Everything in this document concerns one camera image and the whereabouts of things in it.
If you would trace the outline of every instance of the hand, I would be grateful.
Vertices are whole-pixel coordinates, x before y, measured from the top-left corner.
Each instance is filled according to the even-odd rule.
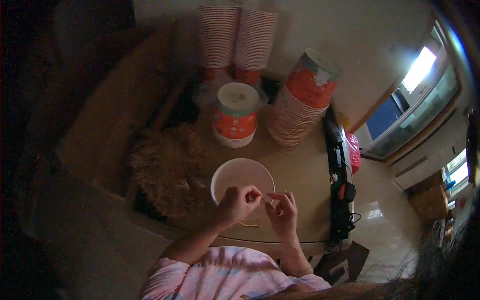
[[[272,229],[281,243],[296,243],[297,237],[297,206],[292,193],[267,193],[269,197],[279,200],[275,210],[270,203],[265,203],[265,210]]]
[[[218,204],[216,220],[227,228],[241,222],[260,205],[262,197],[262,193],[254,185],[230,187]]]

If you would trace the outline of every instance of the pink pajama top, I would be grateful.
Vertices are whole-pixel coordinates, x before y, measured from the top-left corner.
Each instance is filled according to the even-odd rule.
[[[242,247],[209,248],[193,265],[161,258],[155,267],[143,300],[262,299],[298,283],[311,291],[331,287],[313,274],[287,276],[267,254]]]

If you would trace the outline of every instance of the floor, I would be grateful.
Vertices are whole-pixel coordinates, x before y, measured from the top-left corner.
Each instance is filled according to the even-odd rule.
[[[385,282],[415,257],[420,224],[388,166],[364,159],[354,180],[362,220],[351,234],[370,249],[359,280]],[[169,243],[126,222],[121,201],[63,171],[46,185],[34,224],[72,299],[136,297],[146,270]]]

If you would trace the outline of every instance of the white bowl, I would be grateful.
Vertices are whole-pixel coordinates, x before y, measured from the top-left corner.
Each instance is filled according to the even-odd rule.
[[[218,205],[227,188],[250,184],[255,185],[262,192],[265,202],[272,202],[272,199],[266,195],[268,192],[275,192],[275,184],[270,172],[262,164],[252,159],[235,158],[227,161],[215,171],[210,184],[210,194],[215,204]],[[265,206],[261,204],[247,216],[246,220],[255,219],[264,211]]]

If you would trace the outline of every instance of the blue window shade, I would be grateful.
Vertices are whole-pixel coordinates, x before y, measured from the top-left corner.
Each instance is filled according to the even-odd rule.
[[[402,112],[395,100],[390,96],[367,120],[368,130],[375,141],[388,127],[400,118]]]

